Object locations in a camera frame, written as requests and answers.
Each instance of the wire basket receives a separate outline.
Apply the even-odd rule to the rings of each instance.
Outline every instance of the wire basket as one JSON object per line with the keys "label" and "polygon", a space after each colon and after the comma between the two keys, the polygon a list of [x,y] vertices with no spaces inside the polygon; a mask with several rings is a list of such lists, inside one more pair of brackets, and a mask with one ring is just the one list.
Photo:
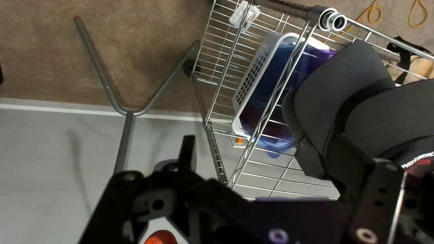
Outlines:
{"label": "wire basket", "polygon": [[[269,0],[262,3],[266,3],[266,7],[271,8],[275,4],[281,4],[279,7],[282,7],[281,1]],[[399,68],[396,65],[399,56],[388,50],[387,45],[395,43],[415,56],[431,61],[434,61],[434,57],[347,19],[334,8],[308,8],[301,5],[292,7],[290,9],[286,7],[279,8],[283,12],[292,14],[288,15],[266,7],[255,7],[260,12],[255,11],[255,16],[252,18],[250,12],[252,5],[247,4],[240,11],[241,4],[245,5],[241,0],[214,1],[193,76],[195,84],[205,83],[214,88],[210,103],[206,104],[199,98],[199,104],[217,176],[222,183],[228,183],[229,187],[245,198],[326,197],[335,199],[339,197],[339,192],[331,182],[304,175],[294,159],[296,148],[274,150],[260,146],[262,138],[282,140],[266,131],[270,126],[286,127],[282,121],[274,119],[274,115],[281,108],[281,98],[288,89],[288,81],[297,72],[297,64],[302,60],[302,56],[308,54],[307,47],[309,43],[320,42],[331,50],[339,52],[346,45],[361,39],[370,43],[378,52],[391,73],[406,72],[408,76],[418,79],[426,77]],[[235,12],[243,12],[239,27],[231,23]],[[278,39],[286,37],[285,34],[288,33],[292,33],[292,37],[297,37],[293,41],[293,52],[270,94],[267,104],[263,107],[258,125],[251,134],[245,134],[239,122],[240,113],[258,85],[264,66],[270,62],[279,43]],[[241,148],[239,161],[228,163],[235,164],[235,171],[225,172],[216,136],[233,140],[240,134],[247,138],[247,142],[239,146]]]}

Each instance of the chrome wire shelf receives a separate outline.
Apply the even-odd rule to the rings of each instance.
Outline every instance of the chrome wire shelf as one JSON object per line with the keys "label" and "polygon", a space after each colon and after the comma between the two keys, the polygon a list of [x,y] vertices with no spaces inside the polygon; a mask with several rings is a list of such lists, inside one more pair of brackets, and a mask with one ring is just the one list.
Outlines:
{"label": "chrome wire shelf", "polygon": [[[229,18],[240,4],[241,0],[214,1],[191,76],[202,108],[203,126],[209,137],[218,179],[245,198],[338,198],[339,194],[331,182],[308,178],[302,174],[294,159],[294,148],[285,152],[274,152],[258,146],[258,141],[262,137],[275,138],[275,136],[264,133],[267,126],[286,126],[279,121],[271,119],[271,115],[277,107],[281,107],[279,100],[285,94],[286,83],[289,77],[297,72],[294,69],[298,60],[305,54],[307,41],[315,38],[327,43],[332,50],[339,50],[357,39],[365,41],[378,52],[391,72],[407,72],[408,76],[415,76],[418,79],[426,77],[399,68],[396,65],[399,56],[385,46],[388,43],[395,43],[423,58],[434,61],[434,57],[347,18],[344,18],[347,24],[346,28],[339,31],[324,31],[319,19],[301,19],[298,15],[300,12],[297,12],[298,9],[294,11],[294,15],[289,15],[289,11],[285,8],[281,9],[286,14],[281,14],[259,7],[259,16],[251,23],[247,31],[241,31],[241,28],[233,27],[229,22]],[[241,26],[248,22],[247,11],[244,11]],[[225,172],[216,137],[229,137],[231,140],[240,137],[233,133],[231,126],[236,113],[232,98],[237,92],[250,64],[254,61],[256,50],[270,33],[297,33],[300,38],[255,131],[248,140],[245,138],[247,144],[244,146],[237,146],[241,148],[239,149],[239,161],[228,163],[236,164],[235,171]],[[201,98],[202,92],[198,89],[198,85],[203,83],[214,89],[212,98]],[[271,159],[267,153],[277,153],[279,157]]]}

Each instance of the metal wire rack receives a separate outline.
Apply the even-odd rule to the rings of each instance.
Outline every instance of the metal wire rack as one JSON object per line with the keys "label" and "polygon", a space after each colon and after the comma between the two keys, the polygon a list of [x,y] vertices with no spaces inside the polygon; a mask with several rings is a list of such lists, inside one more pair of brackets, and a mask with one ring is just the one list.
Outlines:
{"label": "metal wire rack", "polygon": [[[286,126],[283,122],[274,119],[273,113],[281,107],[281,98],[286,91],[286,83],[290,76],[297,72],[296,65],[300,58],[307,54],[305,49],[309,38],[327,43],[336,52],[357,39],[365,41],[384,58],[391,73],[393,70],[399,73],[407,72],[408,76],[418,79],[426,77],[399,68],[396,65],[399,56],[389,52],[385,46],[395,43],[415,56],[433,61],[434,57],[344,18],[332,8],[309,8],[288,1],[256,1],[260,4],[260,14],[255,20],[251,20],[248,16],[248,11],[252,7],[250,4],[244,9],[241,19],[241,26],[250,22],[250,28],[245,31],[236,28],[229,22],[241,3],[241,0],[216,0],[213,3],[191,76],[195,84],[217,176],[220,182],[226,183],[247,198],[338,198],[339,194],[331,182],[307,178],[302,174],[294,159],[294,148],[285,152],[275,152],[258,145],[259,138],[275,138],[275,136],[264,133],[267,131],[267,126]],[[225,172],[216,137],[240,137],[233,133],[231,126],[236,114],[232,99],[240,83],[243,83],[243,77],[245,72],[248,72],[251,62],[254,62],[258,49],[260,49],[270,33],[297,33],[300,38],[252,136],[245,138],[247,142],[244,146],[239,146],[241,148],[239,150],[240,159],[239,161],[233,161],[233,164],[236,164],[235,171]],[[212,98],[202,98],[199,87],[203,83],[213,88],[214,92]],[[267,153],[275,153],[279,155],[279,157],[271,159]]]}

